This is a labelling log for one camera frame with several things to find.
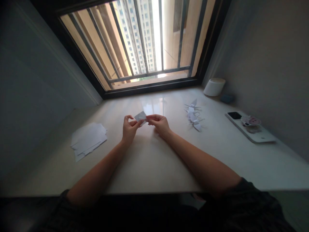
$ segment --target desk surface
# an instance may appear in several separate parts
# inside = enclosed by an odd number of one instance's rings
[[[183,104],[198,99],[202,132],[188,120]],[[237,109],[206,97],[201,88],[188,88],[104,101],[93,108],[74,110],[44,139],[31,155],[1,181],[1,195],[51,196],[71,188],[121,140],[123,117],[161,114],[170,128],[193,145],[219,159],[261,190],[309,189],[309,166],[284,145],[253,144],[224,115]],[[70,147],[72,133],[91,122],[107,128],[108,140],[75,162]],[[190,171],[175,152],[143,125],[106,192],[168,193],[201,191]]]

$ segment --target white cylinder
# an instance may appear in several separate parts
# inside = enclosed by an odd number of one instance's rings
[[[211,97],[218,96],[221,93],[224,84],[224,79],[212,78],[208,81],[203,93]]]

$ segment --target metal bar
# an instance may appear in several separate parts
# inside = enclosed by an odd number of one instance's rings
[[[92,15],[92,12],[91,12],[91,10],[90,10],[89,8],[87,9],[87,11],[88,11],[88,14],[89,14],[89,16],[90,16],[90,18],[91,18],[91,21],[92,21],[92,23],[93,23],[93,25],[94,25],[94,27],[95,27],[95,29],[96,29],[96,31],[97,31],[99,37],[100,37],[100,40],[101,40],[101,42],[102,42],[102,44],[103,44],[103,47],[104,47],[104,49],[105,49],[105,51],[106,51],[106,53],[107,53],[107,56],[108,56],[108,58],[109,58],[109,61],[111,62],[112,66],[113,66],[113,69],[114,69],[114,71],[115,71],[115,73],[116,73],[116,76],[117,76],[117,78],[119,79],[120,77],[119,77],[117,68],[116,68],[116,66],[114,65],[114,62],[113,62],[113,60],[112,60],[112,58],[111,58],[111,56],[110,56],[110,54],[109,54],[109,50],[108,50],[108,48],[107,48],[107,46],[106,46],[106,44],[105,44],[105,42],[104,42],[103,36],[101,35],[101,32],[100,32],[100,30],[99,30],[99,28],[98,28],[98,25],[97,25],[97,23],[96,23],[96,20],[94,19],[93,15]]]
[[[178,65],[177,68],[180,67],[180,58],[181,58],[181,48],[183,45],[183,27],[184,27],[184,20],[186,18],[186,0],[183,0],[183,12],[181,17],[181,27],[180,27],[180,40],[179,40],[179,52],[178,52]]]
[[[162,29],[162,0],[159,0],[159,18],[160,18],[160,40],[161,40],[161,66],[162,70],[164,70],[163,63],[163,29]]]
[[[134,72],[133,72],[133,69],[132,69],[132,66],[131,66],[131,62],[130,62],[130,59],[129,59],[128,51],[126,50],[126,44],[125,44],[125,41],[123,40],[123,36],[122,36],[122,33],[121,33],[121,29],[120,29],[120,26],[119,26],[119,22],[118,22],[118,20],[117,20],[117,15],[116,15],[116,11],[115,11],[115,9],[114,9],[113,2],[110,2],[109,5],[110,5],[110,8],[111,8],[112,13],[113,13],[113,16],[114,16],[114,20],[115,20],[115,23],[116,23],[116,27],[117,27],[117,30],[118,30],[118,33],[119,33],[119,36],[120,36],[120,39],[121,39],[121,43],[122,43],[122,46],[123,46],[123,50],[125,51],[125,54],[126,54],[126,59],[127,59],[127,61],[128,61],[128,64],[129,64],[131,74],[132,74],[132,76],[134,76]]]
[[[157,72],[152,72],[152,73],[149,73],[149,74],[142,73],[142,74],[138,74],[138,75],[135,75],[135,76],[121,77],[120,79],[111,79],[111,80],[109,80],[109,82],[115,83],[115,82],[120,82],[120,81],[127,81],[127,80],[136,79],[136,78],[155,76],[155,75],[159,75],[159,74],[172,73],[172,72],[184,71],[184,70],[189,70],[189,69],[190,69],[190,66],[183,66],[183,67],[180,67],[180,68],[165,69],[165,70],[161,70],[161,71],[157,71]]]
[[[203,25],[206,5],[207,5],[207,0],[202,0],[202,6],[201,6],[201,11],[200,11],[199,22],[197,24],[196,36],[195,36],[195,41],[194,41],[194,46],[193,46],[193,52],[192,52],[191,64],[190,64],[190,70],[188,72],[188,77],[191,77],[191,75],[192,75],[192,70],[193,70],[193,65],[194,65],[194,61],[195,61],[197,46],[199,45],[199,40],[200,40],[201,29],[202,29],[202,25]]]
[[[85,35],[84,35],[82,29],[80,28],[78,22],[77,22],[76,19],[75,19],[73,13],[70,13],[70,14],[69,14],[69,17],[70,17],[71,21],[73,22],[73,24],[74,24],[74,26],[75,26],[75,28],[76,28],[78,34],[79,34],[80,37],[82,38],[84,44],[86,45],[87,49],[89,50],[90,55],[93,57],[94,61],[96,62],[97,66],[98,66],[99,70],[101,71],[101,73],[102,73],[104,79],[106,80],[108,86],[109,86],[110,89],[112,90],[112,89],[113,89],[113,86],[111,85],[111,82],[109,82],[109,79],[108,79],[108,77],[107,77],[107,75],[106,75],[106,73],[105,73],[105,71],[104,71],[104,69],[103,69],[101,63],[99,62],[99,60],[98,60],[96,54],[94,53],[94,51],[93,51],[91,45],[90,45],[89,42],[87,41],[87,39],[86,39],[86,37],[85,37]]]
[[[142,33],[142,27],[141,27],[141,22],[140,22],[140,18],[139,18],[137,0],[134,0],[134,6],[135,6],[136,20],[137,20],[137,25],[138,25],[138,30],[139,30],[139,37],[140,37],[141,43],[142,43],[142,49],[143,49],[143,55],[144,55],[144,63],[145,63],[145,66],[146,66],[146,72],[148,74],[149,71],[148,71],[148,63],[147,63],[147,59],[146,59],[146,50],[145,50],[145,44],[144,44],[144,36],[143,36],[143,33]]]

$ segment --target hand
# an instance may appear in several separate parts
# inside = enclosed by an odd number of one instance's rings
[[[148,122],[148,125],[154,125],[157,131],[159,132],[160,136],[165,140],[172,133],[172,130],[168,126],[167,118],[162,115],[159,114],[147,115],[146,122]]]
[[[144,120],[137,122],[136,120],[129,122],[129,119],[134,119],[132,115],[126,115],[123,121],[122,141],[130,146],[133,142],[136,130],[141,127]]]

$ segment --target window frame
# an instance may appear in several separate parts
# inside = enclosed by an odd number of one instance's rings
[[[197,72],[194,77],[188,77],[172,81],[163,81],[159,83],[139,85],[119,90],[105,91],[96,75],[89,66],[84,55],[78,48],[76,42],[64,26],[60,16],[92,7],[99,4],[111,2],[110,0],[31,0],[31,3],[37,9],[42,18],[46,21],[60,42],[67,49],[71,57],[83,71],[90,83],[103,99],[111,99],[136,94],[185,88],[201,85],[210,63],[215,45],[217,43],[220,31],[226,18],[231,0],[216,0],[212,11],[210,23],[208,26],[206,39],[203,44],[201,57],[198,63]]]

